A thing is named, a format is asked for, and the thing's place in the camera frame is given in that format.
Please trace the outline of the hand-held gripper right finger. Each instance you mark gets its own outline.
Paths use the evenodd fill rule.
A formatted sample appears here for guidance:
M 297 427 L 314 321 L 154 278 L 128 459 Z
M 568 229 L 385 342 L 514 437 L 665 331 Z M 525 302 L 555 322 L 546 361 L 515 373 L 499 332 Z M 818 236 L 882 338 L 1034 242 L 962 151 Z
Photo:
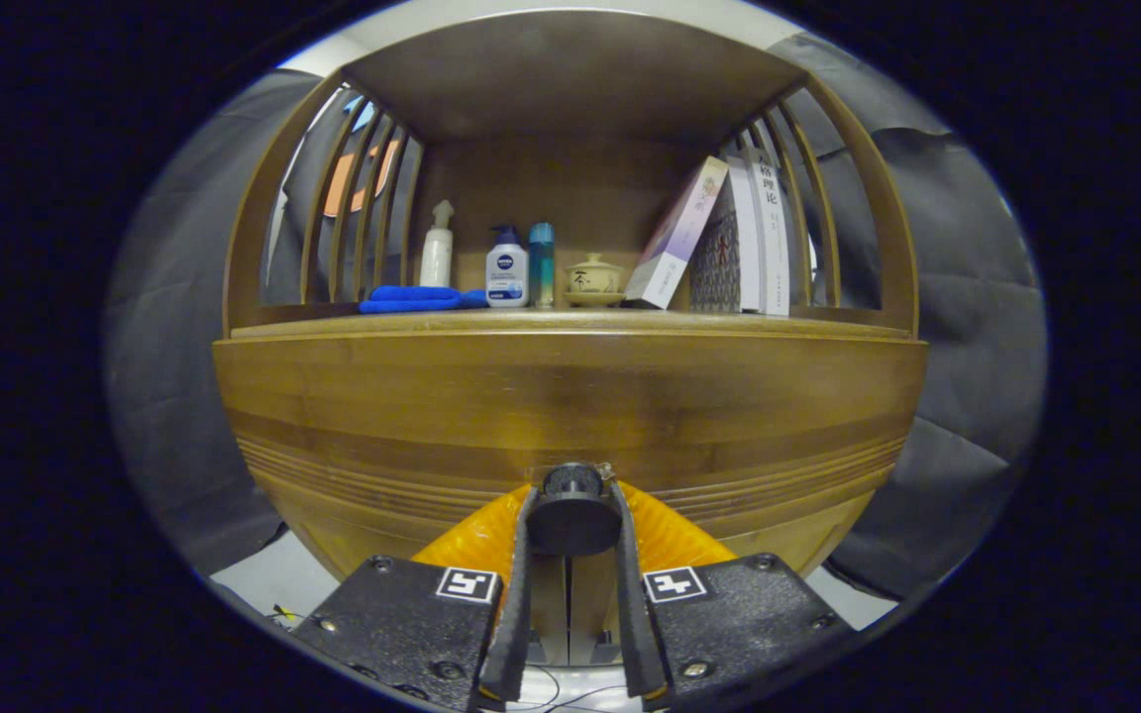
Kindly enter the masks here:
M 735 712 L 853 646 L 853 627 L 779 556 L 646 572 L 625 492 L 610 491 L 622 669 L 647 712 Z

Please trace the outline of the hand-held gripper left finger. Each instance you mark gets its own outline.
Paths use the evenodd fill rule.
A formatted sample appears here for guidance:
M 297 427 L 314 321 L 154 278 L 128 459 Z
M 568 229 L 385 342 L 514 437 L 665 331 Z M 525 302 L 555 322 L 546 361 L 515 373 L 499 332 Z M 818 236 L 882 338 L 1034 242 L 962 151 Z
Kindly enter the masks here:
M 505 708 L 521 696 L 531 638 L 524 486 L 483 511 L 496 565 L 372 556 L 294 629 L 294 640 L 363 684 L 448 712 Z

